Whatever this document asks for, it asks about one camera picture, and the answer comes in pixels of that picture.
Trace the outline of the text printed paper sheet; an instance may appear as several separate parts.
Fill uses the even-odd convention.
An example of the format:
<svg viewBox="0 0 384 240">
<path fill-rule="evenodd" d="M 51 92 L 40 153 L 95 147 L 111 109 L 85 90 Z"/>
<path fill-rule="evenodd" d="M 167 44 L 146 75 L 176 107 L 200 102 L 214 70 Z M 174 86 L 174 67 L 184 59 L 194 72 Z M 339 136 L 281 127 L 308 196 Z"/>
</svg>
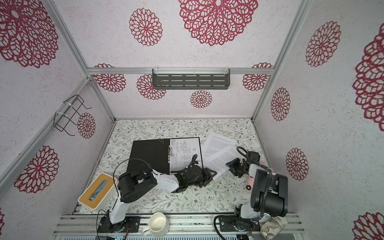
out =
<svg viewBox="0 0 384 240">
<path fill-rule="evenodd" d="M 217 173 L 213 176 L 213 181 L 216 181 L 229 171 L 230 168 L 226 166 L 226 163 L 231 162 L 236 158 L 241 158 L 236 146 L 227 146 L 223 150 L 220 150 L 212 156 L 204 159 L 204 166 L 205 168 L 213 170 Z"/>
<path fill-rule="evenodd" d="M 235 139 L 218 135 L 211 131 L 202 148 L 203 159 L 211 157 L 212 155 L 220 152 L 228 146 L 234 146 L 236 143 L 237 141 Z"/>
</svg>

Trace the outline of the red black file folder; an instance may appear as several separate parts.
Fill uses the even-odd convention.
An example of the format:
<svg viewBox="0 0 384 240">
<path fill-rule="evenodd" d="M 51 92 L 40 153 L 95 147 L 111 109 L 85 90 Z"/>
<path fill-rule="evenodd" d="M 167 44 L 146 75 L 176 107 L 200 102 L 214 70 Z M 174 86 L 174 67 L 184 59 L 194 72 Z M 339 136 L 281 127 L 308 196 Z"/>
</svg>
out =
<svg viewBox="0 0 384 240">
<path fill-rule="evenodd" d="M 170 139 L 153 139 L 134 141 L 130 158 L 133 159 L 128 167 L 134 168 L 148 163 L 159 173 L 169 173 Z"/>
</svg>

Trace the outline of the technical drawing paper sheet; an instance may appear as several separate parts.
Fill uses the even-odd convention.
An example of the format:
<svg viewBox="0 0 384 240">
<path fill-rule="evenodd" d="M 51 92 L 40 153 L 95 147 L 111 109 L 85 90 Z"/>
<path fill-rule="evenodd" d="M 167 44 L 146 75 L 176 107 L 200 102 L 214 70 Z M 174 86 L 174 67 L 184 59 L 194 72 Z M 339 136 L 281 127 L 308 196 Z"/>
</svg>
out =
<svg viewBox="0 0 384 240">
<path fill-rule="evenodd" d="M 202 168 L 203 160 L 199 137 L 170 139 L 170 171 L 186 168 L 191 163 L 193 155 L 198 155 L 195 164 Z"/>
</svg>

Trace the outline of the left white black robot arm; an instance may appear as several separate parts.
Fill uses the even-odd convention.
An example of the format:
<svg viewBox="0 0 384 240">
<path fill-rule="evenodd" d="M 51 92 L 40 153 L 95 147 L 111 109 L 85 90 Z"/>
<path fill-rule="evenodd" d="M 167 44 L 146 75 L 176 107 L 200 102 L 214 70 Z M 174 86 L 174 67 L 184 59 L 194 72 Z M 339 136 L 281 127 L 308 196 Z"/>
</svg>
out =
<svg viewBox="0 0 384 240">
<path fill-rule="evenodd" d="M 207 186 L 217 172 L 196 165 L 198 155 L 182 170 L 171 171 L 169 174 L 154 170 L 146 161 L 132 169 L 127 169 L 119 176 L 118 184 L 114 184 L 118 196 L 110 211 L 97 220 L 97 233 L 114 233 L 128 227 L 127 210 L 131 203 L 139 200 L 152 189 L 166 190 L 171 193 L 182 193 L 190 186 L 199 188 Z"/>
</svg>

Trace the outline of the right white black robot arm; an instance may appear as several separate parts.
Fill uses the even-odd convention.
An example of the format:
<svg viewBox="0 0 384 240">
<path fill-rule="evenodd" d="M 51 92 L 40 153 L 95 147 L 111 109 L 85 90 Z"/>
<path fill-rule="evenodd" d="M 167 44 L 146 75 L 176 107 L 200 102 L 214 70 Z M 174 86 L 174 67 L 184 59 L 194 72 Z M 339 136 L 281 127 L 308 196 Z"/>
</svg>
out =
<svg viewBox="0 0 384 240">
<path fill-rule="evenodd" d="M 264 239 L 272 240 L 288 224 L 288 178 L 263 165 L 259 153 L 248 152 L 243 147 L 237 147 L 237 151 L 243 158 L 236 158 L 226 166 L 238 178 L 250 177 L 251 199 L 248 204 L 235 208 L 233 216 L 216 216 L 214 229 L 223 240 L 225 237 L 221 232 L 232 230 L 249 230 L 249 239 L 252 233 L 259 232 Z"/>
</svg>

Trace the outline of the pink plush toy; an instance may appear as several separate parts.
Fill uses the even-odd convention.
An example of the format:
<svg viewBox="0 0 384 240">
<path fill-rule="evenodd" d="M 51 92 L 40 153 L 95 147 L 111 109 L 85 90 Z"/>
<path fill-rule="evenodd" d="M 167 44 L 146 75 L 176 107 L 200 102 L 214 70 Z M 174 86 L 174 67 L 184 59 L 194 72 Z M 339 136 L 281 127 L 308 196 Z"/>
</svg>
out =
<svg viewBox="0 0 384 240">
<path fill-rule="evenodd" d="M 246 173 L 248 174 L 248 180 L 247 180 L 246 189 L 248 191 L 251 191 L 253 186 L 254 186 L 255 176 L 256 176 L 257 170 L 263 170 L 263 169 L 264 168 L 262 168 L 258 165 L 255 165 L 255 164 L 248 164 L 247 165 Z"/>
</svg>

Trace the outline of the white ceramic mug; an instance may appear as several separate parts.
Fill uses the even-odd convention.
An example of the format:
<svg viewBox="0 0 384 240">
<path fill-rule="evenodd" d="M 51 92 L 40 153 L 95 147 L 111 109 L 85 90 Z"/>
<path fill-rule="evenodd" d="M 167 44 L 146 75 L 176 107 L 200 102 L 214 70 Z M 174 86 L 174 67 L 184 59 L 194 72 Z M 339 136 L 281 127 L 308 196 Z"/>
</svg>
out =
<svg viewBox="0 0 384 240">
<path fill-rule="evenodd" d="M 142 229 L 142 236 L 152 235 L 155 238 L 164 237 L 170 229 L 170 222 L 163 213 L 155 213 L 149 223 Z"/>
</svg>

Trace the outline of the marbled grey cup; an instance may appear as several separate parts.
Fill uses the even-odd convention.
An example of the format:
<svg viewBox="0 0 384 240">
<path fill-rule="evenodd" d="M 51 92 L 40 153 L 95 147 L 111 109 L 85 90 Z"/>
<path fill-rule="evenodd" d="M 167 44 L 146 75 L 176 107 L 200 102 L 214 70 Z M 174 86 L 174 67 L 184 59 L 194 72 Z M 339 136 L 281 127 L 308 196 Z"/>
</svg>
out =
<svg viewBox="0 0 384 240">
<path fill-rule="evenodd" d="M 260 233 L 266 240 L 273 240 L 287 224 L 286 217 L 272 217 L 261 226 Z"/>
</svg>

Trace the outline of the wooden tray with white rim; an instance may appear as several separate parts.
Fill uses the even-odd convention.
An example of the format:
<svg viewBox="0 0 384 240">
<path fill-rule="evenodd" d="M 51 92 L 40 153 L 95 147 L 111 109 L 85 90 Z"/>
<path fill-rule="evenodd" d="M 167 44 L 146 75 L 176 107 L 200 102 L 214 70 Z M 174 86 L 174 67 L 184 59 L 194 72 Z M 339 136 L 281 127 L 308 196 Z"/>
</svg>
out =
<svg viewBox="0 0 384 240">
<path fill-rule="evenodd" d="M 103 209 L 117 192 L 119 181 L 106 173 L 100 173 L 78 198 L 78 203 L 91 211 Z"/>
</svg>

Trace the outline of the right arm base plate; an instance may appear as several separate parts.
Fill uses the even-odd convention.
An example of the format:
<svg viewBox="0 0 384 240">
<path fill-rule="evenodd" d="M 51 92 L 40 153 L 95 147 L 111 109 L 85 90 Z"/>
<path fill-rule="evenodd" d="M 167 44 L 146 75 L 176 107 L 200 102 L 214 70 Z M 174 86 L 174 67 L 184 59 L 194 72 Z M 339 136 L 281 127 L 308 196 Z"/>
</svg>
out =
<svg viewBox="0 0 384 240">
<path fill-rule="evenodd" d="M 249 219 L 220 215 L 218 217 L 221 232 L 259 232 L 260 223 Z"/>
</svg>

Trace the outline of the grey metal wall shelf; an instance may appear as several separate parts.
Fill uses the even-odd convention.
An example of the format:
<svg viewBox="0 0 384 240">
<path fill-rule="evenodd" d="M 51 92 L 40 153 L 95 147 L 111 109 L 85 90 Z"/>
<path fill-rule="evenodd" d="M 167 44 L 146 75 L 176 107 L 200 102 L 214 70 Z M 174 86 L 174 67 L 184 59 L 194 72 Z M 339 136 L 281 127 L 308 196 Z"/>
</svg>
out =
<svg viewBox="0 0 384 240">
<path fill-rule="evenodd" d="M 230 70 L 198 71 L 152 70 L 152 85 L 156 90 L 227 90 Z"/>
</svg>

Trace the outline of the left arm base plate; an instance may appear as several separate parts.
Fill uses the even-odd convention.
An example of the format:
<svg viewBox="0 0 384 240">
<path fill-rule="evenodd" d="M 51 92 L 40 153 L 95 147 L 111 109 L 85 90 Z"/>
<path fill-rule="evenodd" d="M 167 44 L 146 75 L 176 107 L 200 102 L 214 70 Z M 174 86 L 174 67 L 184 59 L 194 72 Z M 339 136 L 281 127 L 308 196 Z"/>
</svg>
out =
<svg viewBox="0 0 384 240">
<path fill-rule="evenodd" d="M 125 217 L 122 222 L 112 224 L 110 216 L 102 217 L 97 232 L 98 233 L 137 233 L 140 226 L 140 217 Z"/>
</svg>

